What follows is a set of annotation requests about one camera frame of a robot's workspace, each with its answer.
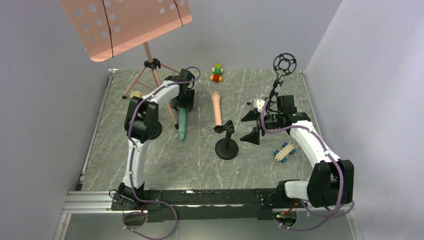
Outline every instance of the tripod leg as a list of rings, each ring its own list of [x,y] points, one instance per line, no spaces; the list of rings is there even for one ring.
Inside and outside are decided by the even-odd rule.
[[[152,71],[153,71],[154,80],[156,81],[156,84],[159,87],[162,83],[161,83],[161,80],[159,79],[158,72],[156,71],[156,69],[152,69]],[[169,102],[166,103],[166,107],[168,108],[168,111],[171,114],[173,124],[175,126],[177,126],[178,122],[177,122],[177,119],[176,119],[176,117],[174,115],[174,112],[172,111],[172,108],[171,108],[171,105],[170,105]]]
[[[136,82],[139,80],[140,76],[143,74],[143,72],[146,70],[146,67],[144,66],[141,71],[137,74],[137,76],[132,80],[131,84],[128,86],[128,88],[123,93],[122,98],[125,99],[128,95],[128,93],[131,91],[131,89],[134,87]]]
[[[161,65],[162,67],[166,68],[166,69],[169,69],[169,70],[173,71],[174,73],[177,73],[177,74],[179,74],[179,73],[180,73],[180,70],[177,70],[177,69],[175,69],[175,68],[173,68],[173,67],[171,67],[171,66],[168,66],[168,65],[163,64],[163,63],[160,63],[160,65]]]

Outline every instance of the pink music stand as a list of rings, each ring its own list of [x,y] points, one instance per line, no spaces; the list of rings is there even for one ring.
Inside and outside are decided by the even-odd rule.
[[[154,59],[148,41],[188,24],[192,20],[188,0],[58,0],[81,38],[91,60],[102,62],[140,44],[143,44],[148,63]],[[160,63],[179,73],[179,70]],[[151,88],[138,79],[144,66],[134,78],[123,98],[135,83]],[[152,67],[156,86],[160,86],[156,67]],[[167,103],[174,124],[177,119]]]

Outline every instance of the colorful toy figure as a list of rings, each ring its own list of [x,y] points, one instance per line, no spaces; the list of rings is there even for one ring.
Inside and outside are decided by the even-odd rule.
[[[214,81],[215,83],[223,81],[223,77],[220,76],[220,74],[223,73],[223,69],[220,64],[215,64],[215,67],[212,67],[212,72],[213,75],[210,76],[211,81]]]

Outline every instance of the tripod stand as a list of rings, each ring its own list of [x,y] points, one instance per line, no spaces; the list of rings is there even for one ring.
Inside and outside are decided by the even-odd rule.
[[[177,73],[177,74],[180,73],[179,70],[177,70],[177,69],[175,69],[173,67],[170,67],[170,66],[168,66],[166,64],[163,64],[158,59],[153,58],[152,57],[152,52],[150,52],[150,47],[149,47],[149,43],[148,42],[143,43],[143,46],[144,46],[145,53],[147,55],[147,61],[144,62],[144,67],[140,70],[140,72],[132,80],[132,82],[129,84],[128,88],[123,93],[123,95],[122,95],[122,98],[123,99],[126,99],[127,98],[128,93],[131,91],[131,89],[134,87],[134,85],[136,83],[137,84],[140,84],[140,85],[143,85],[143,86],[145,86],[145,87],[147,87],[149,89],[154,90],[153,87],[150,87],[150,86],[148,86],[148,85],[146,85],[146,84],[138,81],[139,78],[142,76],[142,74],[144,73],[144,71],[147,68],[151,69],[151,73],[153,74],[153,78],[154,78],[154,81],[156,83],[156,87],[159,87],[162,84],[161,80],[159,79],[158,71],[156,70],[156,68],[164,67],[166,69],[169,69],[169,70],[172,71],[172,75],[174,75],[174,73]],[[172,108],[171,108],[171,105],[170,105],[169,102],[166,103],[166,107],[168,108],[168,111],[171,114],[173,124],[178,129],[178,122],[177,122],[177,119],[176,119],[176,117],[174,115],[174,112],[172,111]]]

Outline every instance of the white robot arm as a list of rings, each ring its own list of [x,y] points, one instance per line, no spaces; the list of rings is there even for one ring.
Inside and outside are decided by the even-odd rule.
[[[132,97],[126,114],[124,129],[129,134],[132,124],[131,136],[128,138],[128,158],[125,175],[119,185],[120,195],[136,200],[132,193],[132,186],[138,197],[142,197],[144,188],[144,168],[149,144],[162,133],[162,125],[159,122],[159,108],[170,102],[175,110],[185,108],[193,109],[195,90],[188,88],[186,82],[194,79],[193,74],[182,69],[177,76],[169,76],[152,93],[143,98]]]
[[[249,102],[251,110],[242,122],[256,121],[256,127],[253,131],[242,137],[240,140],[260,144],[260,135],[265,135],[263,125],[267,130],[286,129],[302,150],[305,152],[312,168],[312,174],[309,181],[300,179],[280,181],[277,186],[277,191],[286,199],[301,199],[308,201],[312,206],[328,207],[336,204],[340,177],[337,168],[333,161],[335,160],[343,174],[343,194],[341,198],[342,204],[352,202],[353,191],[353,174],[354,166],[350,160],[342,160],[335,154],[327,144],[316,136],[319,136],[314,128],[311,119],[304,112],[297,112],[293,95],[278,96],[276,114],[267,114],[261,119],[261,113],[265,108],[265,101],[262,99],[254,99]]]
[[[173,81],[165,80],[161,86],[166,86],[168,84],[173,83]],[[180,86],[178,85],[172,85],[165,87],[162,91],[160,91],[158,94],[153,96],[149,102],[150,103],[156,103],[158,105],[158,108],[160,109],[163,107],[167,102],[169,102],[171,99],[176,98],[180,92]],[[151,96],[152,93],[144,96],[144,98],[148,98]],[[132,137],[128,139],[128,159],[126,163],[126,170],[125,170],[125,176],[123,177],[122,182],[125,184],[125,186],[131,186],[130,183],[130,158],[131,158],[131,152],[133,148],[134,150],[134,156],[132,161],[132,169],[135,170],[132,173],[133,183],[134,187],[136,189],[140,188],[144,184],[144,168],[146,163],[146,154],[147,149],[149,147],[149,144],[152,140],[148,139],[144,142],[142,142],[140,139],[137,139],[135,137]]]

